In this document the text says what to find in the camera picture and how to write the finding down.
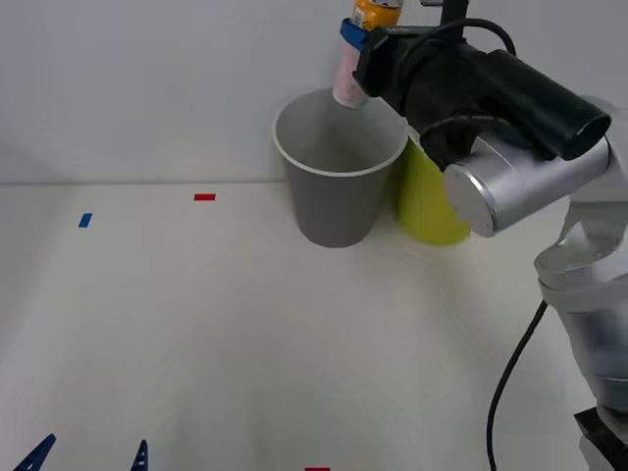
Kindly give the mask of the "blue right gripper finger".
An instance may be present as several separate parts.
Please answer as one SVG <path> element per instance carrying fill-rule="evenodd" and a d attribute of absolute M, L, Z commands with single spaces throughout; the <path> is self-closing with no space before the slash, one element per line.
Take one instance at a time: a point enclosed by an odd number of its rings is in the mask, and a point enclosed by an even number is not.
<path fill-rule="evenodd" d="M 366 43 L 368 31 L 355 25 L 350 18 L 342 20 L 340 36 L 355 49 L 362 49 Z"/>

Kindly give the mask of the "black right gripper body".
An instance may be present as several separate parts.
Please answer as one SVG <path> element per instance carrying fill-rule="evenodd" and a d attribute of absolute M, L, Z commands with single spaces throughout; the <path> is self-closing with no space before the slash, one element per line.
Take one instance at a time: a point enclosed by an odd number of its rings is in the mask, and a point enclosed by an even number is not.
<path fill-rule="evenodd" d="M 353 73 L 371 97 L 406 119 L 488 118 L 486 90 L 473 72 L 483 53 L 429 26 L 378 26 L 367 35 Z"/>

